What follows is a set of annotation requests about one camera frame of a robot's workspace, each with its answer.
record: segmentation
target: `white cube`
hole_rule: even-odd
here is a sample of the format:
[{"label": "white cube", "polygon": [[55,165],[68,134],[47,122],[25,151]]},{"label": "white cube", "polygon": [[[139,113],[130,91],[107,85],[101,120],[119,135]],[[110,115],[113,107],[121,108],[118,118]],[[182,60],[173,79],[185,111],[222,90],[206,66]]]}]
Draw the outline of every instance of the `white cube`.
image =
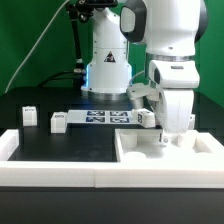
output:
[{"label": "white cube", "polygon": [[67,115],[65,112],[55,112],[51,118],[51,133],[65,133],[67,129]]},{"label": "white cube", "polygon": [[155,114],[145,108],[132,110],[132,115],[145,128],[152,128],[156,125]]},{"label": "white cube", "polygon": [[37,126],[36,107],[23,107],[23,126]]}]

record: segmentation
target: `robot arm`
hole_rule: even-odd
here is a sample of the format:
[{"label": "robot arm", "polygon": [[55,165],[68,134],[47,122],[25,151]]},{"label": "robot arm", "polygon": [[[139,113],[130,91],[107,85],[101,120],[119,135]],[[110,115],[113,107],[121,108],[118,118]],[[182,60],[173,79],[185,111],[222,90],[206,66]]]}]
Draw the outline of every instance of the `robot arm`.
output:
[{"label": "robot arm", "polygon": [[206,29],[206,18],[203,0],[128,0],[122,8],[123,35],[131,42],[147,44],[145,76],[149,85],[142,85],[144,91],[133,85],[127,93],[135,109],[143,106],[135,101],[146,96],[167,133],[184,133],[189,128],[192,88],[199,85],[190,57],[195,54],[196,34],[199,39]]}]

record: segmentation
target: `black table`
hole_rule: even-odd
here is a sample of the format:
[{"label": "black table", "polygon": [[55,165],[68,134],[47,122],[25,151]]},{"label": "black table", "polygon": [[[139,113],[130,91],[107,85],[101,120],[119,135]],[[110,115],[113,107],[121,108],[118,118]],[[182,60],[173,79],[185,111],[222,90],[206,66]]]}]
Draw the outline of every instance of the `black table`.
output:
[{"label": "black table", "polygon": [[[38,127],[22,128],[21,108],[27,105],[37,107]],[[22,146],[12,160],[67,162],[116,162],[113,135],[117,126],[71,125],[66,135],[51,135],[53,112],[131,110],[125,100],[101,102],[80,97],[72,89],[30,87],[16,88],[1,96],[0,108],[1,132],[18,128],[21,133]],[[193,112],[196,129],[210,132],[224,143],[224,109],[195,93]],[[0,187],[0,223],[4,224],[222,224],[223,209],[224,189]]]}]

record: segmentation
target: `black cable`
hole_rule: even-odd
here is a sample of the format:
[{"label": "black cable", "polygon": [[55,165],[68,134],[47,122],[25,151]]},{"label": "black cable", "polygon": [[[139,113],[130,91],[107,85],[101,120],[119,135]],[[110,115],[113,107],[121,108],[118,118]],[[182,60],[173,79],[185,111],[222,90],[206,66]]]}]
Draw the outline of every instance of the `black cable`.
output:
[{"label": "black cable", "polygon": [[73,78],[53,78],[46,81],[41,87],[43,87],[45,84],[51,81],[58,81],[58,80],[80,80],[80,77],[73,77]]},{"label": "black cable", "polygon": [[37,85],[37,87],[41,88],[43,87],[47,82],[49,82],[50,80],[58,77],[58,76],[61,76],[61,75],[66,75],[66,74],[74,74],[74,71],[63,71],[63,72],[58,72],[50,77],[48,77],[46,80],[42,81],[41,83],[39,83]]},{"label": "black cable", "polygon": [[76,7],[70,3],[66,5],[66,10],[69,13],[69,17],[72,24],[72,31],[73,31],[73,38],[75,42],[75,51],[76,51],[76,68],[84,68],[83,60],[82,60],[82,53],[81,53],[81,46],[80,46],[80,39],[79,39],[79,30],[78,30],[78,10]]}]

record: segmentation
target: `green backdrop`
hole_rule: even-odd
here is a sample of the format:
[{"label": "green backdrop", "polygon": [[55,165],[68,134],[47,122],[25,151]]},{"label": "green backdrop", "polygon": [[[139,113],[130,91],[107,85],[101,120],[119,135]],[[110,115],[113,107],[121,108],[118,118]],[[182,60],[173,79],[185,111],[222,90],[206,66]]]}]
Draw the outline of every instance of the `green backdrop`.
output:
[{"label": "green backdrop", "polygon": [[[62,0],[0,1],[0,94],[17,67],[26,57]],[[224,1],[207,0],[209,27],[196,46],[196,64],[200,73],[199,91],[224,107]],[[84,62],[91,60],[91,22],[79,24]],[[143,45],[131,45],[129,62],[133,73],[144,69]],[[18,74],[12,88],[36,86],[48,76],[75,66],[75,50],[68,14],[62,10],[37,49]],[[71,86],[71,82],[49,85]]]}]

